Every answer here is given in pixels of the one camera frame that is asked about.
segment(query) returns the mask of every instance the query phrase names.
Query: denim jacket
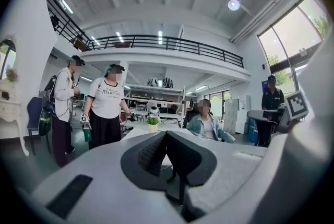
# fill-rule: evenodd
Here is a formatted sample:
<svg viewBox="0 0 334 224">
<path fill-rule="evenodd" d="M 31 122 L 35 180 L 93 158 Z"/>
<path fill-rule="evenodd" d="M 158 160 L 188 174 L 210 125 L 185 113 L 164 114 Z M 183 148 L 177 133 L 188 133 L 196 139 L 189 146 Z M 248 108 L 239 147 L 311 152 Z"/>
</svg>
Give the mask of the denim jacket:
<svg viewBox="0 0 334 224">
<path fill-rule="evenodd" d="M 218 119 L 215 118 L 213 115 L 211 115 L 211 125 L 213 129 L 214 138 L 217 141 L 220 141 L 220 139 L 222 139 L 227 143 L 235 142 L 235 138 L 231 134 L 225 132 L 222 129 Z M 203 137 L 204 123 L 200 114 L 193 117 L 193 119 L 187 125 L 187 129 L 195 136 Z"/>
</svg>

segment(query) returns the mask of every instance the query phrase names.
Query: black pants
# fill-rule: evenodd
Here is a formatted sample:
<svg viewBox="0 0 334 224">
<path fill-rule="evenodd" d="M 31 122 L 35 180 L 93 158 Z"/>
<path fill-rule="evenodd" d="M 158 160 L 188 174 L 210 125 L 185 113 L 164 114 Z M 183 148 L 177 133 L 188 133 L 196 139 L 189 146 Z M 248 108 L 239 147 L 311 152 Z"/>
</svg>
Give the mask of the black pants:
<svg viewBox="0 0 334 224">
<path fill-rule="evenodd" d="M 52 145 L 53 153 L 58 166 L 67 165 L 66 152 L 71 152 L 71 130 L 69 122 L 52 116 Z"/>
<path fill-rule="evenodd" d="M 271 126 L 270 122 L 256 121 L 258 141 L 255 146 L 268 147 L 270 144 Z"/>
<path fill-rule="evenodd" d="M 89 122 L 92 127 L 92 141 L 89 142 L 89 149 L 121 140 L 121 125 L 119 116 L 111 119 L 102 118 L 90 110 L 89 118 Z"/>
</svg>

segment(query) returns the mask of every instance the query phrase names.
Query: security guard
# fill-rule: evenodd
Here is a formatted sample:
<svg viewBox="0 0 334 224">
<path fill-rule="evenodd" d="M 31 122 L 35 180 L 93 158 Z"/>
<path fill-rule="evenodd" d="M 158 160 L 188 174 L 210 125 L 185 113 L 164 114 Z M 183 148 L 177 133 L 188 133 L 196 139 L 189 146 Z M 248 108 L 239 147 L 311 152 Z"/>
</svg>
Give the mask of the security guard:
<svg viewBox="0 0 334 224">
<path fill-rule="evenodd" d="M 262 96 L 262 110 L 277 110 L 281 103 L 284 103 L 282 90 L 276 88 L 276 78 L 271 75 L 268 77 L 269 88 L 265 89 Z M 258 141 L 255 146 L 268 147 L 270 144 L 270 132 L 272 122 L 278 122 L 278 114 L 264 112 L 264 117 L 270 122 L 257 121 Z"/>
<path fill-rule="evenodd" d="M 276 78 L 271 75 L 268 77 L 269 88 L 265 89 L 262 96 L 262 110 L 277 110 L 281 103 L 284 103 L 282 90 L 276 88 Z"/>
</svg>

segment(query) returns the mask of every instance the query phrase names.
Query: round ceiling light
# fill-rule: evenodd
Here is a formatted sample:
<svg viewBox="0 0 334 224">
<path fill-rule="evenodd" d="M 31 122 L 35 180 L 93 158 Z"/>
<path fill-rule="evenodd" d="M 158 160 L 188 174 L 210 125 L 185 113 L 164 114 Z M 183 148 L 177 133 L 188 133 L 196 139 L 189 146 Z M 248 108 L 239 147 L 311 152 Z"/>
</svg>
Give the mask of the round ceiling light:
<svg viewBox="0 0 334 224">
<path fill-rule="evenodd" d="M 237 10 L 240 8 L 240 3 L 237 0 L 230 0 L 228 3 L 228 7 L 230 10 Z"/>
</svg>

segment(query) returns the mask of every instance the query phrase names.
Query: black cap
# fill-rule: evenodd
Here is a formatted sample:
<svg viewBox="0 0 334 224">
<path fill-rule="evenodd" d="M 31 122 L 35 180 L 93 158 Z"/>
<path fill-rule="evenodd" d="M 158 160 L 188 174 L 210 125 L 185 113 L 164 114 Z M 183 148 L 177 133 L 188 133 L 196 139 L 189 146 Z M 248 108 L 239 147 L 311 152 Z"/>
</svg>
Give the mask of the black cap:
<svg viewBox="0 0 334 224">
<path fill-rule="evenodd" d="M 69 59 L 70 61 L 75 61 L 75 63 L 77 65 L 80 65 L 80 66 L 85 66 L 85 61 L 82 60 L 78 55 L 73 55 L 71 57 L 71 59 Z"/>
<path fill-rule="evenodd" d="M 268 76 L 268 82 L 274 81 L 276 82 L 276 78 L 274 75 Z"/>
<path fill-rule="evenodd" d="M 109 65 L 111 68 L 119 68 L 119 70 L 121 70 L 121 71 L 125 71 L 125 69 L 124 69 L 124 67 L 123 66 L 120 66 L 120 65 L 118 65 L 118 64 L 111 64 L 111 65 Z"/>
</svg>

